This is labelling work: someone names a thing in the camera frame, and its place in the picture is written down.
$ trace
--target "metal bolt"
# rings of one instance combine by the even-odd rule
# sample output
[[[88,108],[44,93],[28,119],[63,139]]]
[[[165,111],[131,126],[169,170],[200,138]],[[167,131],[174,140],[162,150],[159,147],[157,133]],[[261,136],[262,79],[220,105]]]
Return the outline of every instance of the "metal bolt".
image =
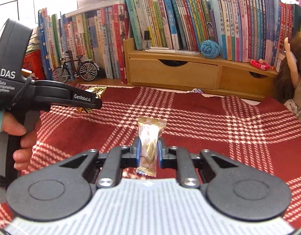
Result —
[[[199,181],[197,179],[195,179],[195,178],[186,178],[184,180],[184,184],[186,186],[196,186],[198,184],[198,182]]]
[[[98,184],[100,186],[104,186],[104,187],[109,187],[112,185],[112,183],[113,183],[113,180],[110,178],[102,178],[98,181]]]

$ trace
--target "gold foil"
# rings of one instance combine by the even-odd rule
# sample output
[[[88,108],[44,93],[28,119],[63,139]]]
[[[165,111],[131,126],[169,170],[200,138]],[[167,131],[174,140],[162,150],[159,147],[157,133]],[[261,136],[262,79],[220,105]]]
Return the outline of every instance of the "gold foil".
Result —
[[[85,90],[91,93],[96,93],[96,98],[101,99],[103,94],[105,93],[107,89],[107,86],[93,86],[90,87],[89,89]],[[87,109],[87,108],[77,108],[77,113],[82,113],[85,111],[86,113],[90,113],[92,109]]]
[[[139,137],[142,143],[141,158],[137,173],[156,176],[158,155],[157,141],[166,127],[167,121],[149,117],[139,117]]]

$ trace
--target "doll hair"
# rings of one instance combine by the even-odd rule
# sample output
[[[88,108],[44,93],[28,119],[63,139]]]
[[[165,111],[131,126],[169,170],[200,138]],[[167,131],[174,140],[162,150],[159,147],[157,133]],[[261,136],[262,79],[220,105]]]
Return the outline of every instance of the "doll hair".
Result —
[[[301,76],[301,32],[297,32],[289,41],[290,49],[297,59],[297,71]],[[280,71],[276,77],[276,98],[284,104],[288,99],[293,99],[294,87],[286,57],[282,60]]]

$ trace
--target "transparent wrapper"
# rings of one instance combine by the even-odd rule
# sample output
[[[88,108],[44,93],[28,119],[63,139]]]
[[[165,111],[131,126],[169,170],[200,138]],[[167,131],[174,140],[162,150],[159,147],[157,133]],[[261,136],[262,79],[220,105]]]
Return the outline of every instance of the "transparent wrapper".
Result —
[[[101,99],[102,95],[106,91],[107,87],[106,86],[94,86],[90,87],[89,89],[85,90],[91,93],[96,93],[96,98]],[[90,113],[92,109],[85,109],[85,108],[77,108],[77,113],[82,113],[82,112]]]
[[[156,176],[156,164],[158,155],[157,141],[163,133],[167,121],[149,117],[139,117],[139,137],[142,143],[141,157],[137,173]]]

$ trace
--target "wooden drawer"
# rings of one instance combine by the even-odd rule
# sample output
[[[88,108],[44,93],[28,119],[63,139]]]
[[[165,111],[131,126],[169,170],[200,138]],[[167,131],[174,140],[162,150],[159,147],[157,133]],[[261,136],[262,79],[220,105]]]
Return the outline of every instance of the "wooden drawer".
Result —
[[[222,67],[219,89],[240,91],[261,96],[273,96],[274,78],[259,75],[256,78],[249,71]]]
[[[181,66],[168,66],[157,59],[130,58],[131,84],[169,85],[214,89],[218,66],[187,62]]]

